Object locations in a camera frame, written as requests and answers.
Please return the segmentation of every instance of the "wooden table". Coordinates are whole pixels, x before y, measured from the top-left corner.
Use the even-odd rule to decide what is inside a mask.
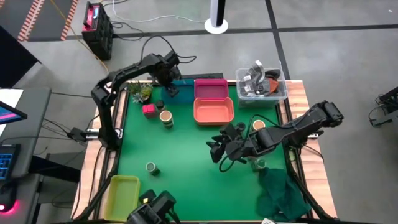
[[[304,84],[301,80],[289,80],[287,82],[287,88],[289,93],[289,103],[290,110],[292,112],[292,117],[297,118],[303,115],[306,110],[309,109],[307,96],[304,90]],[[121,128],[122,113],[124,109],[124,100],[126,99],[126,92],[121,93],[120,104],[118,108],[118,114],[116,118],[116,128]],[[282,119],[287,122],[286,112],[283,103],[280,104],[282,111]],[[101,126],[100,119],[97,118],[93,121],[93,128],[99,128]],[[318,141],[308,140],[308,146],[320,151]],[[93,193],[91,197],[94,196],[98,189],[98,183],[100,181],[101,168],[104,161],[104,149],[100,149],[101,143],[98,140],[90,141],[87,146],[87,151],[85,155],[85,160],[81,170],[81,192],[80,192],[80,202],[75,214],[75,217],[83,211],[83,209],[88,205],[91,182],[93,180],[94,169],[94,186],[92,187]],[[101,150],[99,155],[98,163],[95,167],[95,160],[98,151]],[[113,164],[114,157],[111,155],[108,164],[107,173],[110,171]],[[326,176],[325,167],[323,165],[322,159],[311,151],[303,148],[301,154],[302,165],[304,169],[305,180],[307,183],[307,188],[316,199],[316,201],[322,206],[322,208],[331,216],[336,217],[336,210],[331,197],[331,192],[329,188],[328,177]],[[76,207],[77,196],[75,198],[75,204],[73,205],[73,210]],[[103,200],[101,204],[101,211],[99,217],[103,217],[106,198],[108,196],[108,190],[103,195]]]

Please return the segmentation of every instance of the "gray floor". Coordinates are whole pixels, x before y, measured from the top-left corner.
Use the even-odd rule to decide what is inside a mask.
[[[85,3],[80,1],[72,23],[77,32]],[[279,27],[398,24],[398,2],[393,0],[272,0],[272,6]],[[134,19],[177,14],[202,20],[208,16],[208,1],[200,0],[137,0],[115,8],[120,16]],[[111,7],[107,12],[114,18]],[[261,0],[227,1],[226,18],[234,28],[271,26]],[[203,29],[202,24],[181,19],[131,24],[146,32]],[[226,78],[234,78],[236,69],[257,59],[268,67],[279,66],[271,33],[166,38],[180,55],[198,56],[195,62],[180,66],[183,74],[223,72]],[[372,128],[368,113],[378,94],[398,84],[398,30],[294,32],[281,33],[280,38],[291,79],[304,80],[310,103],[334,101],[345,116],[341,126],[325,130],[320,138],[338,216],[357,222],[396,223],[398,142],[390,125]],[[144,40],[115,39],[113,59],[106,62],[109,69],[138,61]],[[101,65],[75,40],[24,46],[45,67],[21,86],[49,86],[53,91],[89,95],[95,82],[105,76]],[[166,54],[168,50],[167,44],[154,39],[145,53]],[[90,99],[53,95],[46,117],[83,128],[94,110]],[[81,150],[73,142],[46,140],[40,144],[53,153]],[[66,220],[68,212],[48,208],[41,216],[46,223],[48,217]]]

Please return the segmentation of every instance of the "white pole base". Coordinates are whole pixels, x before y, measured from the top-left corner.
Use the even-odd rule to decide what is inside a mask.
[[[209,32],[211,34],[222,34],[228,29],[228,23],[224,19],[223,24],[221,26],[213,27],[210,19],[208,19],[205,22],[205,29],[207,30],[207,32]]]

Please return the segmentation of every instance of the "green table surface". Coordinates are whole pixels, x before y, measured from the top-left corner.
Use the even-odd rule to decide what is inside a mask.
[[[247,124],[254,114],[278,122],[275,108],[238,108],[235,86],[229,86],[229,97],[234,103],[233,124]],[[152,101],[159,99],[160,87],[155,87]],[[193,105],[185,104],[166,106],[172,112],[174,127],[165,129],[159,118],[146,119],[141,107],[130,98],[118,175],[138,177],[140,194],[149,189],[157,194],[168,190],[176,198],[175,211],[184,221],[263,219],[256,213],[261,186],[251,166],[235,162],[231,170],[221,173],[211,160],[206,142],[218,134],[219,126],[198,126]],[[264,158],[267,167],[286,170],[282,146]],[[148,162],[158,166],[159,176],[146,171]]]

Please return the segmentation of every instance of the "pink container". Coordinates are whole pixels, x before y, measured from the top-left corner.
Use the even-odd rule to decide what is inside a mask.
[[[223,79],[195,80],[195,98],[226,98],[228,82]]]
[[[199,125],[224,125],[234,119],[231,98],[196,98],[193,117]]]

